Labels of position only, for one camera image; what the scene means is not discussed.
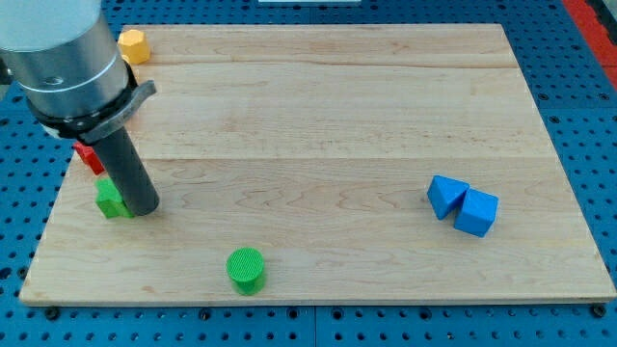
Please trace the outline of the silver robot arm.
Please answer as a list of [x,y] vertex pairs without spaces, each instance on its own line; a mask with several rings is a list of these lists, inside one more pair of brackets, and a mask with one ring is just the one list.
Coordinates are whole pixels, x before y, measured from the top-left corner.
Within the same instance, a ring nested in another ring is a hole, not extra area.
[[88,145],[156,92],[136,82],[99,0],[1,0],[1,58],[47,132]]

